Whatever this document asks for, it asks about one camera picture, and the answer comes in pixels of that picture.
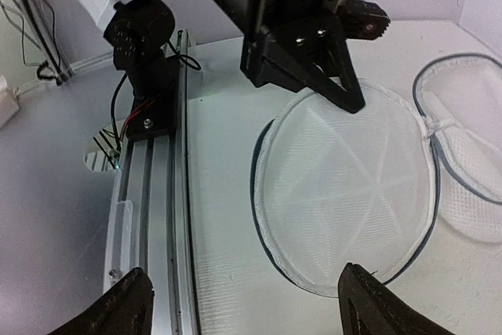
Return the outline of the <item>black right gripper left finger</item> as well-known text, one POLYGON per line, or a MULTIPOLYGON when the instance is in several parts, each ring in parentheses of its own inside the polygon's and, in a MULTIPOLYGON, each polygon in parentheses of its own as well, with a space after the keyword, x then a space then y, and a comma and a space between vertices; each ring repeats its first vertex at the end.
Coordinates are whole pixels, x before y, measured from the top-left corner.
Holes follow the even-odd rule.
POLYGON ((53 334, 150 334, 154 308, 153 285, 136 267, 116 282, 84 312, 53 334))

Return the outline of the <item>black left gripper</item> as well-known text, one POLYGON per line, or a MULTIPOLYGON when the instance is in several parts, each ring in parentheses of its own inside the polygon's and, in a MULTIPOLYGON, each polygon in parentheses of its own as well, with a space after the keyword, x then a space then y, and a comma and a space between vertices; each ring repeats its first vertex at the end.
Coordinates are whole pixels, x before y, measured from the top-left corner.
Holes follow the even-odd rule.
POLYGON ((240 68, 255 87, 310 87, 346 112, 365 107, 339 0, 213 1, 244 35, 240 68))

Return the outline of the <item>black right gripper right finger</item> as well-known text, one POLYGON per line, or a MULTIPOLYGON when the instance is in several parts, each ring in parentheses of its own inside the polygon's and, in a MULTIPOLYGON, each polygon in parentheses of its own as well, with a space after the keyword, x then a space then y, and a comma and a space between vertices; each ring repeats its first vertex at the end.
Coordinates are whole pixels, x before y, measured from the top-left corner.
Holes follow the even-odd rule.
POLYGON ((359 264, 346 264, 337 287, 344 334, 450 333, 413 310, 359 264))

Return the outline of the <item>white mesh laundry bag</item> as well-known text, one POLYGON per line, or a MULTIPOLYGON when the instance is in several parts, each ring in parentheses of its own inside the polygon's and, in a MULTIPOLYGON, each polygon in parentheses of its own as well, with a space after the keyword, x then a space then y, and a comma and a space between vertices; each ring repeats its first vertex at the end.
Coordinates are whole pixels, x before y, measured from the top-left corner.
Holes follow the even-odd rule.
POLYGON ((256 140, 250 201, 269 261, 293 285, 336 297, 346 264, 383 283, 406 271, 438 218, 501 240, 501 64, 433 60, 406 100, 362 80, 352 115, 304 89, 256 140))

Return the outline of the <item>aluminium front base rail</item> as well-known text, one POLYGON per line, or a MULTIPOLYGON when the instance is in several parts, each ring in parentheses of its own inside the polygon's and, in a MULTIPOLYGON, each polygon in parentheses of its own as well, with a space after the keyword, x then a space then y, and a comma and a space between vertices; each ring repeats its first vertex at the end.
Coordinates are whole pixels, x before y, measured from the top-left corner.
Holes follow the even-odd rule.
POLYGON ((141 267, 154 292, 153 334, 199 333, 187 173, 187 80, 180 61, 173 136, 126 141, 111 196, 103 290, 141 267))

